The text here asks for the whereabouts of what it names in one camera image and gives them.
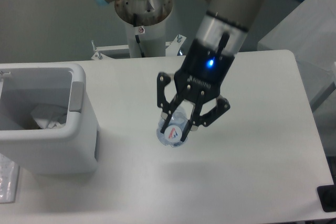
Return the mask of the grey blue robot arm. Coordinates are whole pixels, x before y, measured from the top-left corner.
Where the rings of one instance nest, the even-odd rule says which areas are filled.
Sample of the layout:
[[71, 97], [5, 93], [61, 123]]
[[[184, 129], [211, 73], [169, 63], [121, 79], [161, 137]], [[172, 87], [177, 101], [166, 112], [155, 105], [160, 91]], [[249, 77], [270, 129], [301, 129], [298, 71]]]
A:
[[[128, 31], [130, 56], [165, 55], [164, 32], [172, 0], [95, 0], [114, 3]], [[156, 134], [164, 145], [182, 145], [191, 131], [207, 127], [229, 110], [221, 84], [264, 0], [204, 0], [208, 4], [186, 57], [174, 74], [157, 77], [157, 105], [162, 110]]]

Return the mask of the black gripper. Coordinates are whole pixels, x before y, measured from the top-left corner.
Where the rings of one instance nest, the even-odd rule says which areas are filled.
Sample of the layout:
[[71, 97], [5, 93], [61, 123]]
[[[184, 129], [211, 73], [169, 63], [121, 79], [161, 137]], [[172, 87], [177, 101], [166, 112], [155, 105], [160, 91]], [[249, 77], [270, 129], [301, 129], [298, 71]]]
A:
[[[187, 121], [180, 139], [185, 142], [190, 131], [200, 125], [210, 126], [230, 109], [228, 100], [220, 95], [221, 84], [227, 75], [235, 56], [218, 55], [215, 51], [193, 40], [190, 49], [175, 74], [159, 72], [157, 76], [157, 106], [162, 109], [164, 133], [172, 115], [183, 100], [195, 103], [191, 118]], [[165, 87], [174, 81], [176, 95], [171, 102], [165, 96]], [[216, 105], [207, 113], [200, 115], [203, 104], [216, 98]]]

